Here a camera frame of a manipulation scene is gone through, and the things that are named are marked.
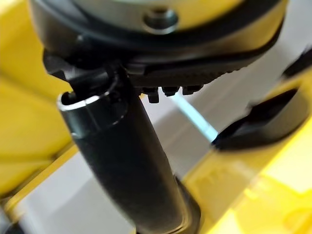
black plastic tab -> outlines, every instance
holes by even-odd
[[[162,87],[162,91],[167,97],[171,97],[176,94],[177,91],[179,91],[180,87],[179,86],[174,86],[174,87]]]
[[[287,137],[308,114],[308,102],[292,89],[252,107],[249,115],[227,127],[212,144],[220,150],[268,145]]]
[[[148,100],[150,103],[159,103],[159,95],[158,95],[158,88],[143,88],[143,94],[148,96]]]
[[[312,46],[284,71],[284,79],[290,79],[310,66],[312,66]]]

hole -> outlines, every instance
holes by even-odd
[[[149,33],[165,35],[173,32],[178,24],[178,17],[173,10],[155,8],[146,12],[143,26]]]
[[[74,92],[70,92],[70,93],[66,92],[61,97],[61,103],[64,106],[72,105],[76,102],[77,102],[77,97],[76,97],[76,94]]]

yellow surface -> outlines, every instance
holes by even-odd
[[[281,0],[271,11],[241,30],[218,39],[211,51],[229,54],[256,50],[267,44],[276,34],[285,17],[288,0]]]
[[[56,171],[61,165],[67,162],[78,149],[76,146],[72,146],[67,150],[62,156],[56,159],[49,167],[42,171],[38,176],[36,176],[32,181],[30,181],[25,187],[23,187],[18,193],[16,193],[6,204],[5,212],[10,215],[13,221],[18,221],[20,215],[14,212],[15,206],[26,197],[30,192],[32,192],[38,185],[40,185],[45,179],[47,179],[54,171]]]
[[[71,142],[53,103],[0,78],[0,196],[52,162]]]
[[[312,69],[268,98],[299,88],[312,110]],[[202,210],[200,234],[312,234],[312,111],[291,136],[266,147],[212,150],[184,182]]]
[[[183,16],[179,22],[179,27],[188,29],[198,24],[198,22],[210,22],[228,13],[240,5],[244,0],[199,0],[201,8],[194,11],[193,1],[180,1],[177,4],[179,13]]]
[[[72,144],[56,108],[67,83],[46,74],[26,1],[0,1],[0,198],[18,192]]]
[[[46,168],[50,160],[0,163],[0,195],[16,189],[26,178]]]
[[[54,102],[60,93],[71,88],[45,72],[43,46],[30,22],[26,1],[0,2],[0,72]]]

yellow machine body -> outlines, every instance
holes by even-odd
[[[54,104],[70,87],[45,73],[43,48],[25,1],[0,1],[0,29],[0,107],[5,110],[0,116],[0,196],[18,221],[16,205],[77,149]],[[312,69],[283,82],[268,98],[293,88],[312,110]],[[211,150],[184,178],[202,210],[200,234],[312,234],[311,142],[312,111],[278,143]]]

blurry black object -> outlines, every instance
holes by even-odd
[[[249,114],[224,129],[212,142],[219,150],[243,150],[278,142],[298,129],[309,104],[296,89],[252,107]]]
[[[186,31],[151,35],[121,29],[92,17],[70,0],[30,0],[36,31],[45,49],[79,69],[96,69],[117,60],[127,71],[138,92],[158,102],[158,87],[168,96],[183,87],[185,95],[200,90],[224,73],[248,66],[277,41],[282,26],[272,38],[256,49],[227,52],[248,42],[218,40],[239,34],[276,8],[284,10],[283,0],[246,0],[224,16]],[[256,41],[267,37],[266,31],[251,32]],[[61,78],[61,71],[48,72]]]
[[[304,51],[283,73],[284,79],[291,79],[300,72],[312,66],[312,46]]]
[[[4,234],[24,234],[23,230],[20,228],[19,224],[16,223],[12,225]]]

